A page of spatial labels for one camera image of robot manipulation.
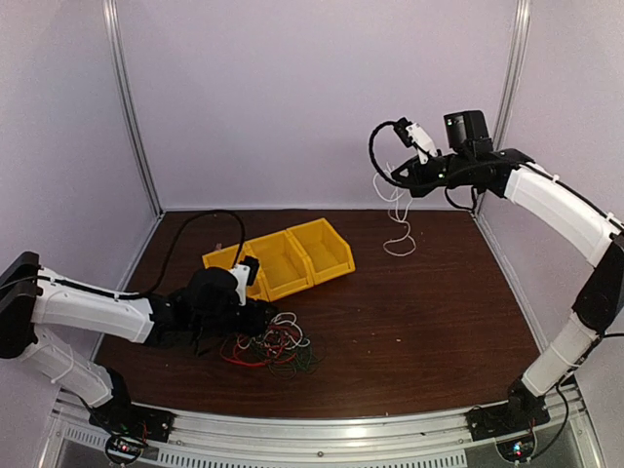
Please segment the yellow three-compartment bin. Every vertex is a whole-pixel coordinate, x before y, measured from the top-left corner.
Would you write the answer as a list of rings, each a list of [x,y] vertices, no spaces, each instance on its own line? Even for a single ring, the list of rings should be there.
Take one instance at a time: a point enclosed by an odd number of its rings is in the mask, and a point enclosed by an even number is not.
[[[249,240],[242,257],[259,268],[247,297],[277,301],[356,270],[349,244],[325,218]]]

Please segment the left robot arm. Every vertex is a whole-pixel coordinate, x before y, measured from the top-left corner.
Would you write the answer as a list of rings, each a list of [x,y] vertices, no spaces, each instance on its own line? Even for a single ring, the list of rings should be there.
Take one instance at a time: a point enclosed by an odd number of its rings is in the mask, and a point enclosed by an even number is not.
[[[278,314],[270,302],[247,295],[258,267],[248,256],[229,270],[200,269],[186,287],[160,295],[73,281],[42,267],[38,254],[24,252],[1,275],[1,356],[31,363],[81,398],[99,421],[130,433],[140,413],[124,377],[74,352],[48,327],[101,332],[161,348],[181,338],[197,345],[208,336],[255,337]]]

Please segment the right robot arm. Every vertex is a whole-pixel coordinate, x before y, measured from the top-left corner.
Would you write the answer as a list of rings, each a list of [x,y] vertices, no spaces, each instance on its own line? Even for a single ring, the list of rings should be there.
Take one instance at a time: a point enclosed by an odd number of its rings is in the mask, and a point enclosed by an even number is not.
[[[573,373],[623,311],[623,223],[566,185],[523,151],[497,149],[480,110],[444,118],[448,152],[406,117],[389,124],[414,154],[390,182],[423,198],[436,189],[469,187],[491,194],[540,221],[587,268],[569,316],[550,344],[511,385],[499,419],[517,431],[532,420],[545,395]]]

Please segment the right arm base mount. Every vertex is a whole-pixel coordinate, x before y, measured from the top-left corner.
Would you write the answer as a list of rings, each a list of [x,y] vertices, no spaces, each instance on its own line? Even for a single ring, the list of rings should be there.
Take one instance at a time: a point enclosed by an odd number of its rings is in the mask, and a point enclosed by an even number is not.
[[[465,414],[474,442],[493,439],[498,455],[506,462],[528,462],[537,450],[535,429],[550,421],[545,409],[526,415],[513,411],[509,403],[474,406]]]

